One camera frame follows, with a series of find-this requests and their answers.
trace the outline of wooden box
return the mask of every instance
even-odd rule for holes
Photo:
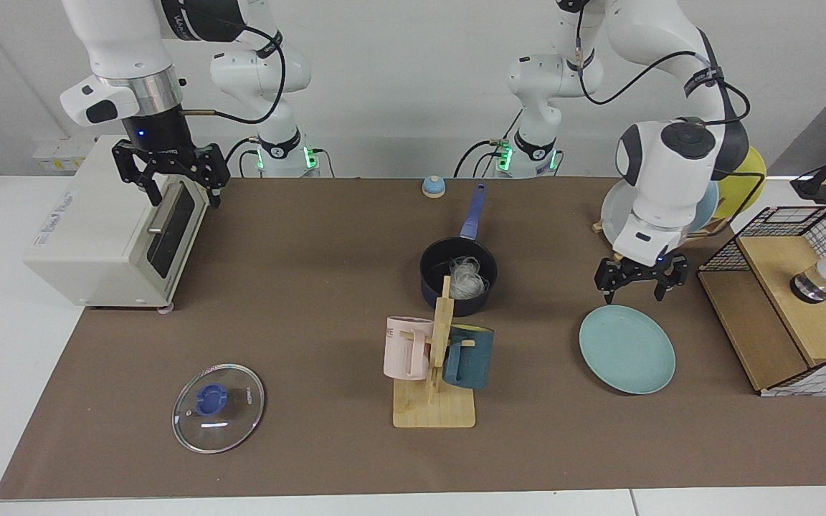
[[[698,275],[762,396],[826,395],[826,301],[807,304],[790,278],[826,254],[826,206],[771,208]]]

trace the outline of yellow plate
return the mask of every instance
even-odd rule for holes
[[[763,174],[766,177],[766,164],[764,158],[760,156],[757,149],[750,147],[748,155],[744,158],[743,163],[735,170],[735,172],[755,172]],[[751,193],[755,183],[758,181],[757,177],[751,176],[728,176],[724,180],[718,182],[718,208],[713,215],[714,219],[727,219],[729,216],[738,211],[741,203]],[[764,190],[764,185],[754,192],[751,200],[748,201],[744,209],[750,208],[751,205],[760,197]]]

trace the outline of white table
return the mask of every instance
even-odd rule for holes
[[[20,256],[69,183],[63,177],[0,177],[0,478],[82,313],[29,271]],[[805,204],[771,182],[760,206]],[[826,513],[826,487],[617,489],[238,499],[0,502],[0,514],[576,514],[643,516]]]

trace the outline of oven window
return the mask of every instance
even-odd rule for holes
[[[194,209],[196,209],[196,203],[194,203],[193,196],[190,195],[190,190],[184,188],[174,206],[174,214],[171,215],[168,228],[163,234],[155,235],[151,240],[146,256],[155,272],[163,279],[167,279],[171,271],[171,264],[174,262],[174,256],[177,255],[177,249],[180,248]]]

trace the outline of pink mug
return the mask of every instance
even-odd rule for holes
[[[423,380],[429,373],[432,321],[419,317],[388,317],[384,337],[384,375],[399,380]]]

